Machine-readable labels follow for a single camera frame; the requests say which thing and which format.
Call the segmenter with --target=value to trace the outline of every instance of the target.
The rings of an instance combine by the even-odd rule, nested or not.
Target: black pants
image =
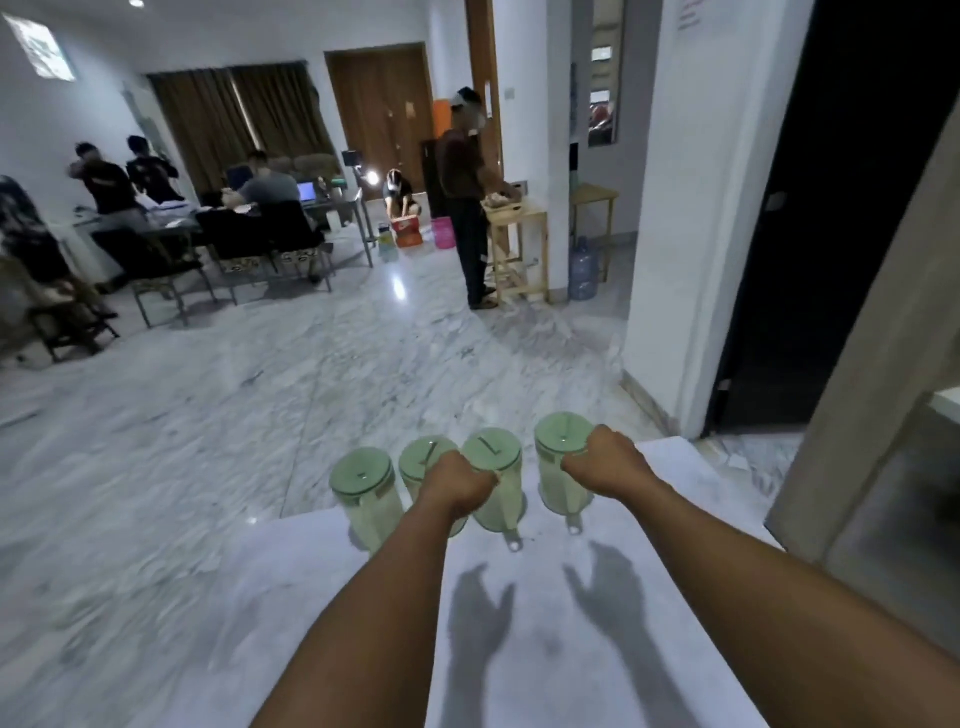
[[[467,301],[479,305],[486,290],[487,215],[479,200],[447,200],[447,211],[457,238],[457,253],[467,281]]]

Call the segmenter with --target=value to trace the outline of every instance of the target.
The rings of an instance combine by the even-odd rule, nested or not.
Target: pink bucket
[[[453,234],[453,222],[448,217],[433,219],[433,241],[440,250],[457,247],[457,238]]]

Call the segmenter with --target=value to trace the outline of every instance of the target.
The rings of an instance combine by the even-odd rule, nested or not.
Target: white marble counter
[[[642,449],[678,491],[772,543],[688,442]],[[629,513],[598,498],[571,535],[543,506],[538,480],[528,460],[522,550],[473,521],[450,542],[427,725],[764,725]],[[365,562],[340,509],[252,529],[221,567],[160,725],[249,725]]]

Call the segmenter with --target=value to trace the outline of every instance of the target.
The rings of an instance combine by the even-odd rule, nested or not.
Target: pitcher lid
[[[587,449],[587,437],[593,423],[575,412],[556,412],[547,415],[534,428],[537,444],[551,452],[582,452]]]
[[[414,440],[400,455],[400,474],[409,480],[423,480],[427,470],[445,452],[457,444],[443,435],[427,435]]]
[[[330,488],[343,496],[362,496],[393,473],[390,455],[379,448],[358,448],[337,461],[330,473]]]
[[[474,432],[460,450],[478,471],[504,471],[519,459],[522,451],[516,435],[499,427]]]

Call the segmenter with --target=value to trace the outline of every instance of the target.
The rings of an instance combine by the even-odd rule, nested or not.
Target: person
[[[267,153],[254,149],[247,155],[247,164],[253,172],[238,191],[224,189],[224,207],[236,209],[241,205],[274,205],[300,201],[300,188],[290,175],[270,168]]]
[[[771,728],[960,725],[960,664],[684,499],[623,434],[598,426],[562,467],[633,514]],[[459,452],[444,454],[393,535],[307,632],[252,728],[422,726],[449,529],[495,485]]]
[[[437,164],[467,281],[467,303],[471,310],[496,308],[496,301],[486,298],[494,289],[484,284],[488,222],[480,202],[493,192],[519,201],[520,192],[484,164],[469,139],[470,132],[483,131],[487,123],[480,95],[465,86],[450,99],[450,110],[453,128],[437,142]]]
[[[78,144],[76,152],[80,159],[67,167],[67,176],[86,185],[97,212],[108,221],[138,227],[140,219],[144,219],[143,208],[136,201],[136,192],[127,174],[116,164],[105,161],[100,150],[89,142]]]
[[[253,172],[253,177],[244,184],[239,191],[229,187],[224,189],[224,207],[237,209],[241,205],[276,205],[277,203],[300,202],[300,188],[297,181],[290,175],[275,172],[270,168],[270,159],[267,153],[254,149],[247,155],[247,164]],[[317,227],[317,221],[304,213],[310,229],[317,237],[318,246],[327,255],[333,254],[333,243],[324,242],[324,232]],[[310,259],[307,278],[311,283],[319,283],[320,276],[316,273],[317,261]]]
[[[158,205],[182,202],[183,197],[170,180],[180,177],[177,167],[164,158],[150,154],[150,142],[143,136],[129,136],[127,146],[135,158],[127,162],[127,174],[133,186]]]
[[[387,204],[390,221],[408,215],[420,217],[420,205],[414,202],[414,188],[398,169],[387,173],[383,183],[383,201]]]
[[[75,276],[60,252],[60,243],[40,218],[34,201],[11,177],[0,175],[0,236],[4,251],[16,258],[42,290],[28,292],[37,305],[68,301],[87,304],[104,318],[113,311],[85,280]]]

